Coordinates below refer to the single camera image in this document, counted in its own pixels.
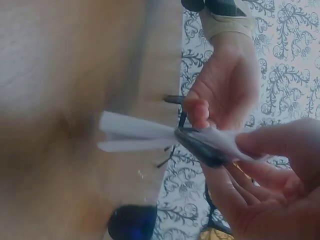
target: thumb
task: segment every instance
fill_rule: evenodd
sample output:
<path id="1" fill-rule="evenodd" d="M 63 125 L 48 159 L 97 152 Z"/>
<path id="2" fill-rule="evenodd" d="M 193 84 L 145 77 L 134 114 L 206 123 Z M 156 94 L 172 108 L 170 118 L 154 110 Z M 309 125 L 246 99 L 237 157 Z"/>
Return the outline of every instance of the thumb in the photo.
<path id="1" fill-rule="evenodd" d="M 236 137 L 236 143 L 244 152 L 259 156 L 269 154 L 288 157 L 292 145 L 293 128 L 290 124 L 261 127 Z"/>

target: wooden surface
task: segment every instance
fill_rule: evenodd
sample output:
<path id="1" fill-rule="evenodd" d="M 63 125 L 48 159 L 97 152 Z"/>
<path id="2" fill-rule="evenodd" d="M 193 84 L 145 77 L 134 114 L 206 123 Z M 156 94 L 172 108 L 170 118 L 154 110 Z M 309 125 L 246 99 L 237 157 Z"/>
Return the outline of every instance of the wooden surface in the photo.
<path id="1" fill-rule="evenodd" d="M 102 152 L 98 122 L 176 124 L 181 30 L 178 0 L 0 0 L 1 240 L 109 239 L 117 206 L 156 203 L 165 154 Z"/>

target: floral pattern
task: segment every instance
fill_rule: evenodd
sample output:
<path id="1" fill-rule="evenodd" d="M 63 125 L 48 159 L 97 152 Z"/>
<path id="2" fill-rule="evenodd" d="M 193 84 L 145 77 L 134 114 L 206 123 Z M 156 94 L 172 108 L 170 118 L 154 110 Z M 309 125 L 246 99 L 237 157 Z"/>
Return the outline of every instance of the floral pattern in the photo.
<path id="1" fill-rule="evenodd" d="M 253 41 L 261 70 L 260 104 L 247 128 L 320 117 L 320 0 L 245 0 L 256 19 Z M 199 14 L 183 10 L 180 95 L 185 96 L 213 48 Z M 288 160 L 270 161 L 289 168 Z M 195 240 L 208 220 L 228 227 L 208 204 L 199 162 L 178 146 L 158 197 L 153 239 Z"/>

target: white paper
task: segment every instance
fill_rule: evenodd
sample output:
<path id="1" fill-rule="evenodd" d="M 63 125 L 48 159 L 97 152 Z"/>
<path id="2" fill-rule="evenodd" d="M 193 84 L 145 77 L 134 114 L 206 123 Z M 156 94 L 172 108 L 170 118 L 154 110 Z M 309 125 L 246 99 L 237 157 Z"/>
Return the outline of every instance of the white paper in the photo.
<path id="1" fill-rule="evenodd" d="M 103 112 L 99 127 L 107 136 L 107 141 L 98 143 L 98 147 L 105 152 L 164 149 L 179 143 L 173 127 L 113 112 Z M 255 159 L 241 152 L 236 144 L 236 136 L 239 133 L 208 127 L 200 132 L 192 133 L 192 136 L 223 151 L 231 161 L 257 162 L 270 158 L 269 155 L 266 155 Z"/>
<path id="2" fill-rule="evenodd" d="M 178 143 L 173 127 L 118 113 L 103 112 L 99 127 L 107 136 L 98 143 L 105 152 L 164 149 Z"/>
<path id="3" fill-rule="evenodd" d="M 260 158 L 254 158 L 244 154 L 237 146 L 236 136 L 240 133 L 250 132 L 249 129 L 243 131 L 220 131 L 214 127 L 208 127 L 200 132 L 192 133 L 196 139 L 208 144 L 209 146 L 221 150 L 232 161 L 244 160 L 252 162 L 266 161 L 270 159 L 270 155 L 264 155 Z"/>

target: sleeve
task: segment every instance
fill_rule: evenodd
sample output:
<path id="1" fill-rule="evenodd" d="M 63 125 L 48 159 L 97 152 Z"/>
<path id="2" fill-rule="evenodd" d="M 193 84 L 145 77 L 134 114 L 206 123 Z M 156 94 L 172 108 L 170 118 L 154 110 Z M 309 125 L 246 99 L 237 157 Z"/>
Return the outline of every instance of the sleeve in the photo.
<path id="1" fill-rule="evenodd" d="M 199 12 L 204 36 L 210 41 L 222 32 L 239 32 L 252 38 L 256 21 L 242 0 L 210 0 Z"/>

